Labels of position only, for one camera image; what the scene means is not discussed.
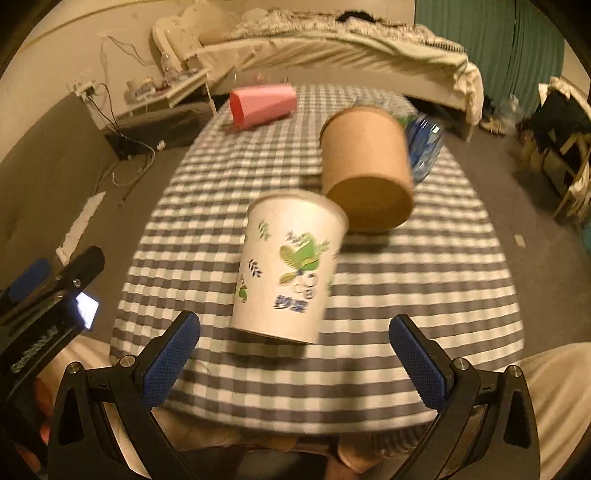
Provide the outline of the white printed paper cup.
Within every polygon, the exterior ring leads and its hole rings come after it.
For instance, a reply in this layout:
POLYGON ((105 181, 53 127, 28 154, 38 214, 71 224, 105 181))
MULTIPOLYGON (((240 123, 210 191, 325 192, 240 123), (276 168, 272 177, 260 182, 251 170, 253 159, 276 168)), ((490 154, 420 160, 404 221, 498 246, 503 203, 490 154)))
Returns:
POLYGON ((314 344, 349 229, 346 213, 320 194, 279 190, 254 200, 246 219, 231 326, 314 344))

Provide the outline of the brown paper cup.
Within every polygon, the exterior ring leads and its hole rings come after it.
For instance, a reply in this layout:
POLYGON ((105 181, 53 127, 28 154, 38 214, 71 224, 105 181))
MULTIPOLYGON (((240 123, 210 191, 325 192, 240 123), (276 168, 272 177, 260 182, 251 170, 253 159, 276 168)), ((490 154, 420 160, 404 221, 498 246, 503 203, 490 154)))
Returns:
POLYGON ((322 195, 338 204, 353 233, 381 234, 414 209, 405 132, 385 110, 353 106, 322 126, 322 195))

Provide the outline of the pink plastic cup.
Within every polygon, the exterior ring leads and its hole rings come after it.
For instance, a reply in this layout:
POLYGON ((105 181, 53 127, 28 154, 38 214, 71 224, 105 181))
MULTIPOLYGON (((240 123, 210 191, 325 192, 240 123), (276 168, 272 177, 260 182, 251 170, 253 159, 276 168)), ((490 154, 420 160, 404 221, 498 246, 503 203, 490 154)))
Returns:
POLYGON ((229 95, 233 125, 239 130, 286 117, 297 109, 297 91, 290 84, 240 87, 229 95))

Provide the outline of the lit phone screen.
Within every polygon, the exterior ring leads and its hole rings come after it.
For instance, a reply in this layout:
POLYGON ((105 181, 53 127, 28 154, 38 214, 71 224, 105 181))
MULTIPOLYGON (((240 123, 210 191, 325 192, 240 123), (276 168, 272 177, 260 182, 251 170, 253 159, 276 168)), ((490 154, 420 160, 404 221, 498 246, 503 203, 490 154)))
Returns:
POLYGON ((99 302, 85 292, 80 292, 76 296, 76 307, 83 321, 84 328, 91 330, 98 312, 99 302))

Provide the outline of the checkered tablecloth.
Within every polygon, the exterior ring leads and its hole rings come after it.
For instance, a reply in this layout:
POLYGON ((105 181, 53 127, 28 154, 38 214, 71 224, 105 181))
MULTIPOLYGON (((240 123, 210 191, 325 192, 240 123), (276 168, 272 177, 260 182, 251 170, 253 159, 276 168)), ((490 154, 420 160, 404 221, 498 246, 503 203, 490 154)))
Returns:
POLYGON ((485 370, 525 345, 518 297, 488 212, 448 150, 415 192, 411 218, 335 252, 297 227, 254 222, 279 260, 273 274, 242 260, 249 205, 276 189, 318 191, 318 134, 356 103, 406 117, 380 89, 297 88, 297 111, 239 132, 228 107, 207 123, 152 211, 122 288, 110 355, 136 354, 183 311, 200 338, 167 406, 201 419, 280 434, 328 435, 431 421, 391 348, 391 319, 409 315, 451 357, 485 370))

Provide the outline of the white nightstand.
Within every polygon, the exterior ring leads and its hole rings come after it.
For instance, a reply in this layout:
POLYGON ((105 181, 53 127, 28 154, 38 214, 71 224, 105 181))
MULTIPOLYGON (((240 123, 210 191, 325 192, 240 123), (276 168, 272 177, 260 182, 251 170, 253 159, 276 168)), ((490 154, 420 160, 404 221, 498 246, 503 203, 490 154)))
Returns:
POLYGON ((153 79, 132 85, 126 92, 127 109, 120 117, 174 108, 190 95, 204 89, 208 83, 208 70, 192 69, 156 87, 153 79))

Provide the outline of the chair with clothes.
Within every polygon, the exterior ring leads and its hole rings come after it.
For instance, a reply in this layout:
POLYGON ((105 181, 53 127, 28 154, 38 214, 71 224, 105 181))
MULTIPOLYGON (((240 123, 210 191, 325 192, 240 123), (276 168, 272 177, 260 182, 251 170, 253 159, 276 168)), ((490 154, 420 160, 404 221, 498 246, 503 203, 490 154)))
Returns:
POLYGON ((582 221, 590 213, 590 104, 560 77, 551 77, 544 87, 536 111, 519 123, 524 135, 519 168, 541 171, 554 155, 570 176, 555 212, 566 209, 582 221))

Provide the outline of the blue snack package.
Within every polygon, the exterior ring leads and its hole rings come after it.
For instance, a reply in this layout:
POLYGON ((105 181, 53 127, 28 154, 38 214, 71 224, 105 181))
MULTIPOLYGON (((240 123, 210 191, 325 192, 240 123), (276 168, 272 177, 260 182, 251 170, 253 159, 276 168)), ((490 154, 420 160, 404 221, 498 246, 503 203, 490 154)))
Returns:
POLYGON ((444 145, 443 127, 423 113, 394 114, 394 110, 385 102, 370 103, 356 99, 353 105, 381 109, 399 122, 406 136, 414 183, 422 183, 431 173, 444 145))

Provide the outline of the large water bottle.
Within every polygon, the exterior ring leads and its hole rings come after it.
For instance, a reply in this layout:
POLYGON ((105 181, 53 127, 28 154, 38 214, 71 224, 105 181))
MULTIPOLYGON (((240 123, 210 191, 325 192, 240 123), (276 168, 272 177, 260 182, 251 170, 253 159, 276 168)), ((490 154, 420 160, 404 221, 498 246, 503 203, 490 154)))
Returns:
POLYGON ((496 109, 496 117, 507 127, 515 127, 524 117, 519 98, 511 94, 496 109))

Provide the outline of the bed with floral bedding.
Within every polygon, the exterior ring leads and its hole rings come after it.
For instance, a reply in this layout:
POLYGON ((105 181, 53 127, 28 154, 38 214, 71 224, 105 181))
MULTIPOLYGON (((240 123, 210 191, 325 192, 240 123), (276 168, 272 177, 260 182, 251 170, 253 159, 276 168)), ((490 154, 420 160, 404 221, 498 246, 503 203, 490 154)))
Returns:
POLYGON ((172 67, 202 68, 216 95, 245 85, 335 83, 379 88, 462 112, 474 131, 481 72, 465 48, 421 24, 363 11, 294 11, 196 1, 158 19, 152 40, 172 67))

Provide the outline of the green curtain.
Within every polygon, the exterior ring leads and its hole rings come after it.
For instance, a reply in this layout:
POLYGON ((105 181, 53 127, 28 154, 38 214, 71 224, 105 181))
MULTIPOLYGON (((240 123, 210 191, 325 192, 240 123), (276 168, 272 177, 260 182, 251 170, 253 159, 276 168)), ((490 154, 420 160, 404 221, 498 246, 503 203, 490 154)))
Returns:
POLYGON ((529 115, 538 85, 561 75, 564 37, 530 1, 418 0, 415 22, 465 47, 496 107, 514 95, 529 115))

